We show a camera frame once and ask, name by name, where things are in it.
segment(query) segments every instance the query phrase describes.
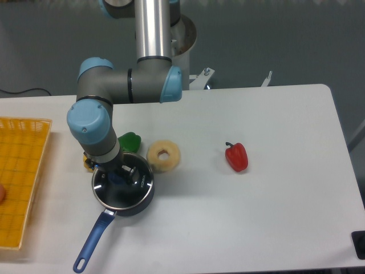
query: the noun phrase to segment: orange basket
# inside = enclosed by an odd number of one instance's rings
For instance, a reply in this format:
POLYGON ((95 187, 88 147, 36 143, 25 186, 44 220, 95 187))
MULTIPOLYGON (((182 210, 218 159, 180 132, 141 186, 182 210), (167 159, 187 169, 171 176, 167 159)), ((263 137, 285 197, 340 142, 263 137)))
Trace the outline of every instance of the orange basket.
POLYGON ((52 120, 0 117, 0 248, 20 249, 52 120))

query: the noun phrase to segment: blue joint cap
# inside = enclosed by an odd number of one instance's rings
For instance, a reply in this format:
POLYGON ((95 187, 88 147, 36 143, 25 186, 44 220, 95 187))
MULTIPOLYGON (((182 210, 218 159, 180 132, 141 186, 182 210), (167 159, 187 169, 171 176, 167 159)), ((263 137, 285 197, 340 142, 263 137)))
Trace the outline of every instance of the blue joint cap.
POLYGON ((176 102, 183 96, 183 80, 179 67, 172 66, 167 74, 160 97, 160 103, 176 102))
POLYGON ((80 144, 96 144, 108 134, 111 122, 108 111, 92 99, 80 100, 67 113, 67 124, 80 144))
POLYGON ((110 67, 112 70, 114 69, 114 66, 112 62, 106 59, 101 59, 99 57, 91 57, 86 59, 84 62, 82 62, 80 66, 80 73, 78 76, 78 81, 80 79, 80 76, 87 70, 92 69, 93 67, 110 67))
POLYGON ((111 18, 111 19, 114 19, 110 14, 109 12, 107 11, 107 9, 105 8, 105 5, 104 5, 104 2, 103 0, 99 0, 99 7, 100 9, 102 10, 103 14, 105 15, 105 17, 108 17, 108 18, 111 18))

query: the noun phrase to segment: white table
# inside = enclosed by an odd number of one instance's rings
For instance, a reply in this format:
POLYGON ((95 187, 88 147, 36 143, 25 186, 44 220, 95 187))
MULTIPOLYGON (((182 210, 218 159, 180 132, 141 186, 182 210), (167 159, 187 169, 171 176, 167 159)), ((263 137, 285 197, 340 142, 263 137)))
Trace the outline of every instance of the white table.
MULTIPOLYGON (((0 115, 50 118, 50 143, 23 248, 0 251, 1 273, 73 273, 103 207, 66 113, 74 96, 1 99, 0 115)), ((117 217, 84 273, 220 273, 365 265, 351 232, 365 214, 324 85, 184 91, 177 103, 115 106, 118 135, 176 142, 182 158, 155 176, 149 207, 117 217), (225 142, 241 142, 235 173, 225 142)))

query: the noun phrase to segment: green bell pepper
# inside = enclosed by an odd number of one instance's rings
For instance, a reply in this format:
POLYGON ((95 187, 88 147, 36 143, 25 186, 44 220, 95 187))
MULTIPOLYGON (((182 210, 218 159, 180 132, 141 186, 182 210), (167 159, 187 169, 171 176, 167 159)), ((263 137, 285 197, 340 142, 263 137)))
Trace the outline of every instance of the green bell pepper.
POLYGON ((128 132, 118 138, 119 144, 123 151, 137 153, 141 146, 141 136, 134 132, 128 132))

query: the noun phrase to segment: metal bracket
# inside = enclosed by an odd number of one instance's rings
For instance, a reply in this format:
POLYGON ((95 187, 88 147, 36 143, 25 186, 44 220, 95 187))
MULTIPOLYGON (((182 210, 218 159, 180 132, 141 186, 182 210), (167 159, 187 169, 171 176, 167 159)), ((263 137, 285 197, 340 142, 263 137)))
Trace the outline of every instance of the metal bracket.
POLYGON ((206 67, 203 69, 201 74, 199 75, 190 75, 190 90, 204 90, 204 89, 210 89, 209 86, 207 86, 208 81, 213 76, 213 74, 216 71, 210 67, 206 67))

